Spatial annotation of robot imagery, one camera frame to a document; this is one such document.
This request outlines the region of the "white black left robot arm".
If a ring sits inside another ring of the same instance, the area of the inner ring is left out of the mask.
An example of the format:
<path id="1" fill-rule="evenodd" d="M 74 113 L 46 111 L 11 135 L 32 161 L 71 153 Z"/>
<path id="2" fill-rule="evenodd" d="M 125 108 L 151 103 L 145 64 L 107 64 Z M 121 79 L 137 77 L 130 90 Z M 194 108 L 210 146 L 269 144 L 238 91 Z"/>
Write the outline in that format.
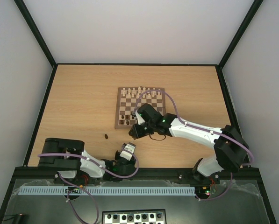
<path id="1" fill-rule="evenodd" d="M 136 145 L 124 143 L 113 160 L 96 159 L 85 150 L 80 140 L 47 138 L 39 157 L 39 168 L 56 169 L 65 179 L 74 179 L 80 171 L 88 177 L 106 181 L 120 181 L 136 175 L 139 161 Z"/>

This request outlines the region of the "small printed chess board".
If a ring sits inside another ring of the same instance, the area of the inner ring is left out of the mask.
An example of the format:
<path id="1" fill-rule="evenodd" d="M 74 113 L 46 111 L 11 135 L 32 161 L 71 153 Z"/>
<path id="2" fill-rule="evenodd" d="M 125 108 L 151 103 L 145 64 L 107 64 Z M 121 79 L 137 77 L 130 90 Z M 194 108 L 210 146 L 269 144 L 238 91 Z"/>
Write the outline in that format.
<path id="1" fill-rule="evenodd" d="M 166 224 L 165 209 L 104 211 L 102 224 Z"/>

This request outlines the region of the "black frame post back right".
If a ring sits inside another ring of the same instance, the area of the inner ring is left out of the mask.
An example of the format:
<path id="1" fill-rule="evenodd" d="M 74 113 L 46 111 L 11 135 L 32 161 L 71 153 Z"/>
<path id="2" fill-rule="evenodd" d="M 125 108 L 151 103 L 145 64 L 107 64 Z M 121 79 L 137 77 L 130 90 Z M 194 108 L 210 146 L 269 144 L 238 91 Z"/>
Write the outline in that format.
<path id="1" fill-rule="evenodd" d="M 227 61 L 229 60 L 230 56 L 232 55 L 233 51 L 235 50 L 237 44 L 241 40 L 242 36 L 244 35 L 246 29 L 248 28 L 249 24 L 253 20 L 254 16 L 256 15 L 257 11 L 259 10 L 260 6 L 262 5 L 264 0 L 254 0 L 251 7 L 249 8 L 247 14 L 245 15 L 243 21 L 241 22 L 238 30 L 236 31 L 232 41 L 230 42 L 227 50 L 225 51 L 221 61 L 219 62 L 218 66 L 222 70 L 223 67 L 226 65 Z"/>

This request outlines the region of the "white chess piece back left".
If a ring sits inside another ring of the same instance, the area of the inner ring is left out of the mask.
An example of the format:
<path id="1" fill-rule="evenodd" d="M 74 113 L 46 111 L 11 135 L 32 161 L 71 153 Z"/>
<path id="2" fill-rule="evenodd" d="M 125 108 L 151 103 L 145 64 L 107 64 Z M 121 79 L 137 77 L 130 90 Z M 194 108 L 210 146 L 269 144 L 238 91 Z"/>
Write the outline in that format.
<path id="1" fill-rule="evenodd" d="M 123 88 L 123 89 L 122 89 L 122 97 L 124 98 L 125 96 L 126 96 L 126 89 Z"/>

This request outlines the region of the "wooden chess board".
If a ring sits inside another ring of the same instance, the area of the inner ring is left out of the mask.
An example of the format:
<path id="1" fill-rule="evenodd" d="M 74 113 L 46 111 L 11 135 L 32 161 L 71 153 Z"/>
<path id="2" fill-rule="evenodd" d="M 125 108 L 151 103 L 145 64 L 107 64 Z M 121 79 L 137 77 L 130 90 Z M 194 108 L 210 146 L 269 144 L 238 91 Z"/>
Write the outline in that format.
<path id="1" fill-rule="evenodd" d="M 122 89 L 126 89 L 126 96 L 122 97 Z M 162 115 L 166 113 L 165 110 L 165 95 L 159 90 L 164 91 L 164 88 L 155 87 L 119 87 L 117 93 L 116 113 L 114 120 L 115 129 L 129 129 L 136 123 L 136 117 L 132 116 L 134 109 L 138 109 L 143 104 L 150 104 L 160 112 Z M 129 115 L 129 119 L 122 119 L 122 115 Z M 124 120 L 124 125 L 120 125 L 120 120 Z"/>

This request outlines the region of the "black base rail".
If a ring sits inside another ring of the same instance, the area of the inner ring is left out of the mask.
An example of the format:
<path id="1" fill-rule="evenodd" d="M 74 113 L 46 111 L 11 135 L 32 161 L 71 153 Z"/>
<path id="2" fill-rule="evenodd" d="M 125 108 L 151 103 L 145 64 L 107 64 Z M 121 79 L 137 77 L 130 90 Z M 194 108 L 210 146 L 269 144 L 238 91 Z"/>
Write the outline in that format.
<path id="1" fill-rule="evenodd" d="M 61 179 L 56 177 L 55 170 L 46 170 L 37 167 L 17 167 L 14 170 L 11 182 L 17 179 L 46 179 L 53 183 L 61 183 Z M 191 168 L 140 168 L 137 174 L 130 180 L 168 180 L 179 184 L 189 184 L 192 186 L 209 185 L 212 182 L 219 183 L 220 180 L 229 180 L 230 172 L 222 171 L 195 180 Z M 241 168 L 238 173 L 233 174 L 235 180 L 256 181 L 263 184 L 263 180 L 258 168 Z"/>

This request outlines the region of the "black frame post back left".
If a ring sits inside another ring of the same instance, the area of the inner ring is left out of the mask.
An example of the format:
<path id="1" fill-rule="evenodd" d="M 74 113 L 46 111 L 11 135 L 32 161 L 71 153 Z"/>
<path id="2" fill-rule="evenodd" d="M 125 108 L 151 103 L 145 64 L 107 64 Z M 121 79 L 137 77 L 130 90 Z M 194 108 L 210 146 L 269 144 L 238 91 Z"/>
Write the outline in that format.
<path id="1" fill-rule="evenodd" d="M 25 2 L 23 0 L 14 0 L 16 6 L 18 7 L 21 15 L 23 16 L 24 20 L 26 21 L 29 29 L 31 30 L 32 34 L 34 35 L 35 39 L 37 40 L 40 48 L 42 49 L 43 53 L 45 54 L 48 62 L 50 63 L 52 68 L 55 68 L 57 63 L 52 56 L 42 34 L 40 33 L 31 13 L 29 12 Z"/>

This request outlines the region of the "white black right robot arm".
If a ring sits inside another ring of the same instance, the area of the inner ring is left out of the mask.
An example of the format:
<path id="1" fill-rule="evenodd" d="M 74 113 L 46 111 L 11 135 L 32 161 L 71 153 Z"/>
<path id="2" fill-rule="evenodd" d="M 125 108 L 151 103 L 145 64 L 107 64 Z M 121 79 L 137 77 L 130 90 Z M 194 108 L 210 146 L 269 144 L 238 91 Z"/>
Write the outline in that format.
<path id="1" fill-rule="evenodd" d="M 158 133 L 188 139 L 214 150 L 214 155 L 200 158 L 193 167 L 192 175 L 197 182 L 203 183 L 212 174 L 223 170 L 237 173 L 244 165 L 249 146 L 240 133 L 230 125 L 224 128 L 198 125 L 183 120 L 176 114 L 162 115 L 147 103 L 132 115 L 136 118 L 136 123 L 129 131 L 129 135 L 135 140 Z"/>

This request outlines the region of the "black frame post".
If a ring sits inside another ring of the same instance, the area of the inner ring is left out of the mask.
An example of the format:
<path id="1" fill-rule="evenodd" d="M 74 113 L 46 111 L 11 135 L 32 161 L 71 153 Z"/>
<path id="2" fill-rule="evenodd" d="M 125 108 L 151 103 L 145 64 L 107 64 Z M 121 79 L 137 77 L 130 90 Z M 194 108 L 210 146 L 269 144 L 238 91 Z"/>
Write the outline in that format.
<path id="1" fill-rule="evenodd" d="M 31 13 L 29 12 L 25 2 L 23 0 L 14 0 L 16 6 L 18 7 L 21 15 L 23 16 L 24 20 L 26 21 L 29 29 L 31 30 L 32 34 L 34 35 L 35 39 L 37 40 L 40 48 L 42 49 L 43 53 L 45 54 L 48 62 L 50 63 L 52 68 L 55 68 L 57 63 L 52 56 L 42 34 L 40 33 Z"/>
<path id="2" fill-rule="evenodd" d="M 241 22 L 238 30 L 236 31 L 232 41 L 230 42 L 227 50 L 225 51 L 221 61 L 219 62 L 218 66 L 222 70 L 223 67 L 226 65 L 227 61 L 229 60 L 230 56 L 232 55 L 233 51 L 235 50 L 237 44 L 241 40 L 242 36 L 244 35 L 246 29 L 248 28 L 249 24 L 253 20 L 254 16 L 256 15 L 257 11 L 259 10 L 260 6 L 262 5 L 264 0 L 254 0 L 251 7 L 249 8 L 247 14 L 245 15 L 243 21 Z"/>

